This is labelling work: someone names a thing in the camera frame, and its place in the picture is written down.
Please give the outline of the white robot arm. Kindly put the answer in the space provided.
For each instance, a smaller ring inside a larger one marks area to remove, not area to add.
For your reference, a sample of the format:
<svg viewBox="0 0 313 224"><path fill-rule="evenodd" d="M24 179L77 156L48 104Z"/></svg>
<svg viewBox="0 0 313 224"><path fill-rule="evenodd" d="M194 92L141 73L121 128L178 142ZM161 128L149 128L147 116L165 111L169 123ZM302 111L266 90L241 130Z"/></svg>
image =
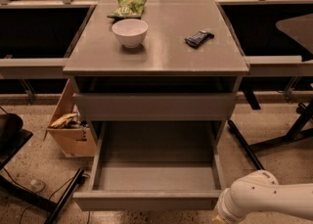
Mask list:
<svg viewBox="0 0 313 224"><path fill-rule="evenodd" d="M266 170L256 170L234 181L219 196L214 224L239 224L253 212L279 212L313 219L313 184L281 185Z"/></svg>

